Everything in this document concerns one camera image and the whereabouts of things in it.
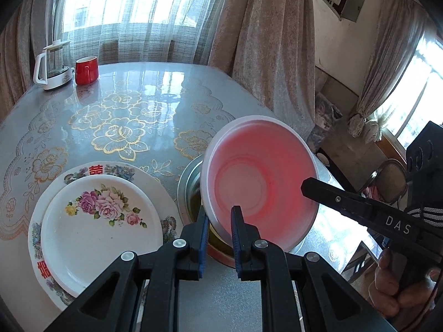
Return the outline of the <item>person's right hand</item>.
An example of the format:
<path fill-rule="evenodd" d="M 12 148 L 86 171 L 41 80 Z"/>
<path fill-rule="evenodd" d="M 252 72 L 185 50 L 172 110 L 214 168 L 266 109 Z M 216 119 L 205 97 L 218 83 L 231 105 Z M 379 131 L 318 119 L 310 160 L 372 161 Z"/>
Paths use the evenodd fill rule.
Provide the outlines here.
<path fill-rule="evenodd" d="M 369 285 L 368 301 L 384 317 L 394 317 L 400 310 L 424 307 L 436 285 L 440 270 L 429 270 L 424 279 L 403 292 L 399 292 L 399 283 L 390 270 L 391 252 L 385 249 L 379 257 L 374 281 Z"/>

